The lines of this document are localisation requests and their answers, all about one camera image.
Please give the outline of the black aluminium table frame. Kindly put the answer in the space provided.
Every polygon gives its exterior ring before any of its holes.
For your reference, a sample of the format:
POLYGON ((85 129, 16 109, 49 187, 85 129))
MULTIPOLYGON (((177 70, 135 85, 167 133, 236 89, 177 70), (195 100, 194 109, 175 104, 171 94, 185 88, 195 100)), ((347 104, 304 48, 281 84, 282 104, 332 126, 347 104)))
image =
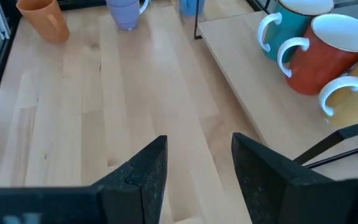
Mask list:
POLYGON ((105 6, 106 0, 57 0, 63 11, 105 6))

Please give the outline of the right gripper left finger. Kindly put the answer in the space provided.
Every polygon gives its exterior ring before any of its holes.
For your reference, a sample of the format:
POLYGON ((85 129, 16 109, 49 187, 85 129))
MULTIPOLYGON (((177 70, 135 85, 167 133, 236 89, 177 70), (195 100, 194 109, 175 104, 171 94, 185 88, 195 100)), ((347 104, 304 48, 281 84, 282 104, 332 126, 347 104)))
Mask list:
POLYGON ((167 156, 167 136, 161 135, 92 185, 102 224, 159 224, 167 156))

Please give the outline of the lavender blue coffee mug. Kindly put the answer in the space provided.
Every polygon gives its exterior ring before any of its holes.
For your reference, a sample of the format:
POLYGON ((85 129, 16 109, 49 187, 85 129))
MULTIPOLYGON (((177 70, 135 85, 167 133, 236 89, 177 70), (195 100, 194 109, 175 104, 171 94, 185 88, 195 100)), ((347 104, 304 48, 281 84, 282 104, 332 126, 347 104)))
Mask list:
POLYGON ((205 0, 178 0, 180 5, 180 13, 184 16, 194 16, 196 14, 196 5, 199 1, 199 13, 203 12, 205 0))

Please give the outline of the yellow coffee mug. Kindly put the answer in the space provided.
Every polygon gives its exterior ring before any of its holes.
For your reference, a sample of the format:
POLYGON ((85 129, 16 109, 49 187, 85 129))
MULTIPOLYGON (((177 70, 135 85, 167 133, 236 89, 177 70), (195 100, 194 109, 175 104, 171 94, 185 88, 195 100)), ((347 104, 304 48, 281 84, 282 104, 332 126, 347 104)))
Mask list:
POLYGON ((344 76, 326 84, 318 95, 325 119, 337 128, 358 123, 358 62, 344 76))

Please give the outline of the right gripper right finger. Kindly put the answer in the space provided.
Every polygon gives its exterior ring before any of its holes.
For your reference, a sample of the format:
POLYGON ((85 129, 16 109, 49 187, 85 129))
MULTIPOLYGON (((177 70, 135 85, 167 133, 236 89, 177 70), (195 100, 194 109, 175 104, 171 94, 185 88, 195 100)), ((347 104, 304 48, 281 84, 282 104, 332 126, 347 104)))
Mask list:
POLYGON ((288 185, 331 181, 242 133, 232 135, 231 152, 237 180, 253 224, 278 223, 288 185))

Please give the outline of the teal coffee mug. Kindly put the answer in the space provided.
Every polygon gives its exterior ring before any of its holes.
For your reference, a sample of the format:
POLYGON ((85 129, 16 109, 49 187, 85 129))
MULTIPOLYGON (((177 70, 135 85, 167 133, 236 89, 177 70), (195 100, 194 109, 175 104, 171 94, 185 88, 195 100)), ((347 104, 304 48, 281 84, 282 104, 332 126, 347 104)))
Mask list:
POLYGON ((314 17, 333 8, 333 0, 278 0, 273 13, 265 16, 257 29, 257 41, 265 56, 276 60, 284 41, 303 36, 314 17))

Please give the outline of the red coffee mug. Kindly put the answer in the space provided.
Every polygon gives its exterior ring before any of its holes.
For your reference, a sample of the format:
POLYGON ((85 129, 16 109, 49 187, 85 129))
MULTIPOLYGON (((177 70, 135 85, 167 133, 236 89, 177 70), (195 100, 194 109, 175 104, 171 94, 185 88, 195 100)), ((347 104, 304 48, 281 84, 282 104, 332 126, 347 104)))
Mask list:
POLYGON ((284 41, 277 52, 288 85, 303 95, 317 95, 357 61, 358 19, 344 14, 315 17, 304 36, 284 41))

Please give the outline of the orange coffee mug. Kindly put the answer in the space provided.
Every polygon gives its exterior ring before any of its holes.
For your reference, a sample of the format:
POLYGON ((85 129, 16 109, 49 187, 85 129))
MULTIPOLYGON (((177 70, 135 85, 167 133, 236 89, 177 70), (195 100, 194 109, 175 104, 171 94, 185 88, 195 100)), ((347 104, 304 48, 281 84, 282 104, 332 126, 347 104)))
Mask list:
POLYGON ((57 0, 18 0, 16 8, 47 42, 67 41, 70 31, 57 0))

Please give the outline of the mauve purple coffee mug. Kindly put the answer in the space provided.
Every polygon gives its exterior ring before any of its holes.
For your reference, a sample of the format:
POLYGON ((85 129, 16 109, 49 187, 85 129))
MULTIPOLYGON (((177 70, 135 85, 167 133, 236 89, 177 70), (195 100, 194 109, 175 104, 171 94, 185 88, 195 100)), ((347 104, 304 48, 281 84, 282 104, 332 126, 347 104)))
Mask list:
POLYGON ((147 9, 150 0, 105 0, 109 12, 123 30, 132 30, 137 27, 139 16, 147 9))

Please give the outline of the wooden shelf with black frame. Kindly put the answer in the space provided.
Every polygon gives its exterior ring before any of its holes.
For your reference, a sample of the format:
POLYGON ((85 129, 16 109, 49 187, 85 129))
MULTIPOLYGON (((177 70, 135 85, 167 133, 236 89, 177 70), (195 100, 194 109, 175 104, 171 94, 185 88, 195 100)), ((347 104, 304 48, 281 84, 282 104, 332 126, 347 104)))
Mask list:
POLYGON ((293 91, 277 63, 258 45, 264 11, 199 22, 199 32, 236 98, 267 147, 295 159, 336 131, 317 96, 293 91))

